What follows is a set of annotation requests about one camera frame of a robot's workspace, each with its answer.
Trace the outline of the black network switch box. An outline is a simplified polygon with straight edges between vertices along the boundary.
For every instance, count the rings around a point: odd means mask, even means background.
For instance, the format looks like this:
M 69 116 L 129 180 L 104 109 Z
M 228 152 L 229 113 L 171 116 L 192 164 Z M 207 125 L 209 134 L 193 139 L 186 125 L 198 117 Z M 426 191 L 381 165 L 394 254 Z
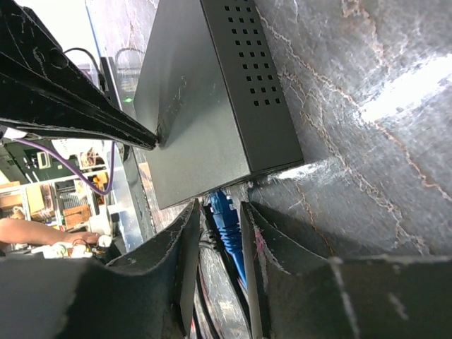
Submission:
M 252 1 L 161 1 L 133 103 L 162 209 L 303 161 Z

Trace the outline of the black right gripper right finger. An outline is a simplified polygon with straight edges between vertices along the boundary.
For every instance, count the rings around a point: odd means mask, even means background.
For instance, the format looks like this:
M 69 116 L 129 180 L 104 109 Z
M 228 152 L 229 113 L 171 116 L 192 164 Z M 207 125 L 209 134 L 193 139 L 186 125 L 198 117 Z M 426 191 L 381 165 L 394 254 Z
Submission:
M 240 207 L 253 338 L 450 338 L 451 258 L 323 258 Z

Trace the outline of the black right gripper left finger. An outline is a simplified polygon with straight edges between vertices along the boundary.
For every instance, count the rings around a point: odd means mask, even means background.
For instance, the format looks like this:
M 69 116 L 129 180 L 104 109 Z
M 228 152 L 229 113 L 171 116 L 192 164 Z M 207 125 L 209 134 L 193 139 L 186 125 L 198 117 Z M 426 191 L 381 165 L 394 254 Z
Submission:
M 1 259 L 2 338 L 187 338 L 200 204 L 108 264 L 33 255 Z

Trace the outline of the person's bare hand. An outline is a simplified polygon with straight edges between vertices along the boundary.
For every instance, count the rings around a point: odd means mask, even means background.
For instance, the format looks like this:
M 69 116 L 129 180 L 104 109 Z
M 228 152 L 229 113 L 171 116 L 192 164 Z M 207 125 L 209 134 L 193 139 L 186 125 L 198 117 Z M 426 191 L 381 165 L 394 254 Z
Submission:
M 70 243 L 70 244 L 96 244 L 100 235 L 96 232 L 76 232 L 67 233 L 63 232 L 61 236 L 52 240 L 51 245 L 58 242 Z

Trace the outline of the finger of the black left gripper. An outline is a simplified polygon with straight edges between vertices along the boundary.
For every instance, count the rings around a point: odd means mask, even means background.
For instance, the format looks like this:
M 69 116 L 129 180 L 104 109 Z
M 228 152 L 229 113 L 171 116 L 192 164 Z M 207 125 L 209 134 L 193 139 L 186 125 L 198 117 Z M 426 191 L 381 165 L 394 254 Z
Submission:
M 152 150 L 157 136 L 104 97 L 100 108 L 8 56 L 1 57 L 1 124 L 39 136 L 109 139 Z
M 100 98 L 108 99 L 66 57 L 34 12 L 15 1 L 1 2 L 2 56 L 10 57 L 97 107 L 106 107 Z

